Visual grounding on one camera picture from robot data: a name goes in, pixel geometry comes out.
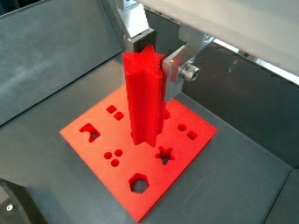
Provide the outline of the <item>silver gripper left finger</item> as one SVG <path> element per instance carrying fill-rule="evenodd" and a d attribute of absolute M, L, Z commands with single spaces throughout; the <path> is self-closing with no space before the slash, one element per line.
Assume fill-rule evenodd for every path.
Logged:
<path fill-rule="evenodd" d="M 126 49 L 140 53 L 156 41 L 156 31 L 148 25 L 146 8 L 136 0 L 116 0 L 116 15 L 124 31 Z"/>

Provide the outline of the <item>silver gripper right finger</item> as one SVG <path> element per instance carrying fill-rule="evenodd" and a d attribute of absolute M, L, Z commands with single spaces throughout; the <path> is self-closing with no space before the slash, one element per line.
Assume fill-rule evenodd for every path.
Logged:
<path fill-rule="evenodd" d="M 184 81 L 196 80 L 200 69 L 194 65 L 195 57 L 215 38 L 187 24 L 180 24 L 179 39 L 183 41 L 183 45 L 163 60 L 166 102 L 170 102 L 182 92 Z"/>

